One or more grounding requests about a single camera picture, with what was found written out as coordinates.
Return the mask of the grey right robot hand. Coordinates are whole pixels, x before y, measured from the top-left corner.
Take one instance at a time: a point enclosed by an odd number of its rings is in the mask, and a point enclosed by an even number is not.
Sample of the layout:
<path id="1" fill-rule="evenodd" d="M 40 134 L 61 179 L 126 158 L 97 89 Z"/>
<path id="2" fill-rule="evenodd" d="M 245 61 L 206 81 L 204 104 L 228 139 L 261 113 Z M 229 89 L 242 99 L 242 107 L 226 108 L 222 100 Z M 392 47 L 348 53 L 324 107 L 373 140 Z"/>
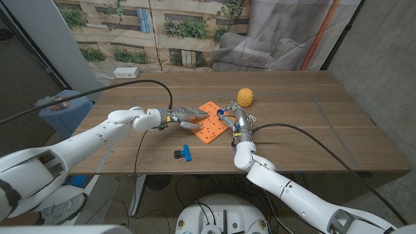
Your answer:
<path id="1" fill-rule="evenodd" d="M 234 113 L 235 120 L 226 116 L 226 113 L 229 111 Z M 252 141 L 252 123 L 250 117 L 238 103 L 232 101 L 231 105 L 224 109 L 218 109 L 216 115 L 226 126 L 232 128 L 233 132 L 237 135 L 238 142 Z"/>

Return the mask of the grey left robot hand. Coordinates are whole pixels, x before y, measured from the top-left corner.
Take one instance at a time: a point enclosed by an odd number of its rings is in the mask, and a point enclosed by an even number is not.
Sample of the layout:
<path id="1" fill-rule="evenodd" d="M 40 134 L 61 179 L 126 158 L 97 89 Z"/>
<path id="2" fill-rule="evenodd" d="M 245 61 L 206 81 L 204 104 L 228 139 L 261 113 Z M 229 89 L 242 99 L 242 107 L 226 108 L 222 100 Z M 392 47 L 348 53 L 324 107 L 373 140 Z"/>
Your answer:
<path id="1" fill-rule="evenodd" d="M 176 107 L 174 109 L 160 110 L 161 123 L 160 130 L 168 127 L 168 123 L 178 123 L 184 129 L 203 129 L 200 124 L 192 123 L 194 120 L 210 117 L 209 113 L 197 108 Z"/>

